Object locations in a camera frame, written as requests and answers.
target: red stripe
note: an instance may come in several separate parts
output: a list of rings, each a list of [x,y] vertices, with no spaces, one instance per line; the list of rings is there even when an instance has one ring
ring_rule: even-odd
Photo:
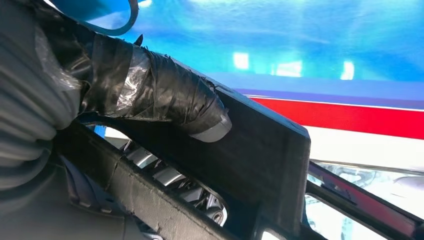
[[[256,97],[251,99],[305,126],[424,140],[422,111]]]

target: black plastic part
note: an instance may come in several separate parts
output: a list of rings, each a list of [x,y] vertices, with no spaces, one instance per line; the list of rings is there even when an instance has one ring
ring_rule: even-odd
[[[55,147],[126,209],[167,240],[233,240],[211,219],[144,175],[121,151],[74,122]]]
[[[223,87],[232,130],[220,141],[197,141],[166,122],[81,116],[113,126],[228,204],[225,228],[240,239],[254,235],[258,216],[299,236],[310,139],[300,125]]]

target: clear plastic wrap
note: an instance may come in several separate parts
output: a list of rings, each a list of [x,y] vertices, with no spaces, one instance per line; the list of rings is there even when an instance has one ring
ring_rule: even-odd
[[[35,52],[41,62],[42,70],[63,91],[80,90],[83,84],[64,71],[56,59],[43,30],[35,28]]]
[[[132,107],[149,69],[150,60],[148,55],[139,47],[134,46],[128,74],[116,103],[116,111],[124,111]]]

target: white stripe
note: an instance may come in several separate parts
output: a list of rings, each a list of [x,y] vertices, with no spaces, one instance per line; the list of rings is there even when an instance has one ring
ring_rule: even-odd
[[[364,107],[364,108],[372,108],[372,109],[394,109],[394,110],[424,112],[424,109],[411,109],[411,108],[391,107],[391,106],[373,106],[373,105],[359,105],[359,104],[335,103],[335,102],[325,102],[325,101],[293,100],[293,99],[273,98],[273,97],[267,97],[267,96],[248,95],[248,94],[246,94],[245,96],[248,97],[248,98],[256,98],[256,99],[280,100],[280,101],[314,103],[314,104],[329,104],[329,105],[341,105],[341,106],[354,106],[354,107]]]
[[[424,140],[305,126],[310,158],[424,171]]]
[[[125,134],[111,127],[106,127],[106,132],[104,133],[104,136],[107,138],[128,139]]]

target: wrapped plastic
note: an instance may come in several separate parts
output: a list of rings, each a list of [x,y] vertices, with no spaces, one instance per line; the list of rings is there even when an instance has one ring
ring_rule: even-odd
[[[134,47],[128,74],[116,103],[117,111],[132,107],[149,69],[150,61],[148,55],[139,47]]]
[[[63,91],[80,90],[82,83],[68,72],[64,71],[50,47],[43,30],[35,28],[35,52],[41,62],[43,71],[51,77]]]
[[[64,89],[80,89],[79,112],[150,122],[172,122],[205,142],[231,128],[227,110],[204,76],[171,57],[97,34],[69,19],[38,13],[43,70]]]

